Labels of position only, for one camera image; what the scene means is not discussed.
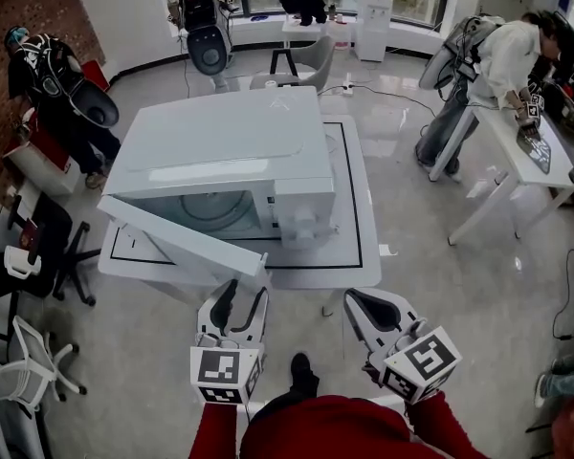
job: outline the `jeans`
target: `jeans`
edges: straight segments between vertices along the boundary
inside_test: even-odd
[[[77,116],[69,104],[42,103],[38,109],[38,118],[47,132],[78,163],[81,173],[89,175],[102,172],[102,162],[92,145],[106,160],[117,158],[120,141],[108,129]]]
[[[541,386],[544,398],[574,396],[574,354],[557,360]]]
[[[319,378],[315,376],[312,371],[309,371],[309,373],[306,373],[304,376],[298,376],[298,380],[294,381],[294,385],[291,386],[289,392],[279,396],[278,398],[274,398],[261,408],[251,419],[250,425],[259,420],[263,420],[264,418],[268,418],[289,406],[317,398],[318,387]]]
[[[436,158],[442,153],[442,150],[449,142],[455,127],[459,124],[461,116],[466,110],[468,103],[468,79],[460,78],[456,84],[457,92],[447,100],[440,114],[431,122],[426,134],[419,140],[415,147],[417,158],[421,164],[434,166]],[[463,141],[466,141],[478,126],[478,120],[474,120],[468,128]],[[459,170],[459,152],[461,144],[455,150],[453,156],[445,167],[445,172],[449,175],[457,173]]]

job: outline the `power strip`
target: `power strip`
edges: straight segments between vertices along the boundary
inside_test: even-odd
[[[347,97],[353,97],[353,82],[351,81],[350,73],[346,74],[346,78],[342,83],[342,94]]]

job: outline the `red shirt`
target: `red shirt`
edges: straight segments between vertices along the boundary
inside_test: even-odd
[[[444,393],[408,406],[414,433],[454,459],[484,458],[456,421]],[[235,459],[236,408],[207,404],[190,459]],[[277,411],[251,425],[240,459],[319,459],[329,457],[439,459],[425,444],[411,441],[402,416],[366,400],[322,396]]]

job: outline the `white desk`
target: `white desk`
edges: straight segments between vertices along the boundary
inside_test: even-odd
[[[512,171],[496,187],[485,203],[449,236],[450,245],[456,244],[464,234],[473,229],[497,204],[510,196],[519,185],[555,187],[560,189],[561,192],[545,209],[517,228],[515,232],[517,238],[521,238],[550,212],[563,204],[574,192],[574,184],[568,177],[568,172],[573,165],[567,157],[555,131],[545,118],[541,120],[540,132],[551,148],[551,168],[548,174],[542,172],[517,144],[519,126],[517,125],[514,111],[490,110],[475,106],[466,109],[459,124],[455,127],[451,139],[430,172],[431,181],[435,182],[438,179],[475,118],[479,121],[478,127],[491,132],[497,139],[510,163]]]
[[[290,41],[317,41],[322,35],[325,35],[325,24],[318,24],[315,20],[310,26],[301,26],[299,19],[293,15],[286,15],[283,24],[283,47],[287,50],[291,47]]]

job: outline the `gray floor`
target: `gray floor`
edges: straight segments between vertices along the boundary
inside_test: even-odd
[[[238,53],[228,70],[231,88],[248,88],[250,75],[270,65],[269,51]],[[339,55],[329,86],[350,71],[359,84],[402,94],[439,111],[442,101],[417,88],[425,61],[388,55],[383,64],[362,64]],[[212,92],[210,81],[189,65],[192,97]],[[356,89],[353,98],[331,90],[321,99],[328,114],[350,114],[359,128],[382,252],[380,287],[407,297],[434,325],[442,325],[464,361],[445,385],[454,413],[472,441],[492,457],[522,458],[545,449],[547,437],[526,436],[540,413],[533,407],[538,374],[571,343],[551,337],[551,322],[565,298],[565,254],[574,247],[574,213],[561,210],[518,241],[513,231],[548,202],[538,188],[519,189],[480,229],[456,248],[450,231],[480,205],[504,167],[494,139],[478,130],[462,152],[463,185],[437,184],[416,164],[412,148],[431,120],[424,107],[403,98]],[[115,133],[124,137],[140,107],[187,96],[182,63],[123,78],[111,94],[121,108]],[[64,204],[75,221],[92,224],[85,247],[97,248],[107,225],[97,212],[96,192]],[[572,265],[574,287],[574,263]],[[36,320],[81,348],[70,374],[87,385],[86,397],[47,402],[46,422],[55,457],[183,458],[198,426],[201,408],[188,383],[188,347],[194,309],[143,283],[102,275],[87,267],[98,306],[81,305],[72,290],[59,303],[34,300]],[[272,294],[268,359],[254,398],[270,399],[288,386],[288,364],[306,350],[321,377],[321,393],[377,397],[382,391],[359,370],[365,350],[342,315],[322,319],[327,294]],[[560,333],[574,331],[574,304],[561,316]]]

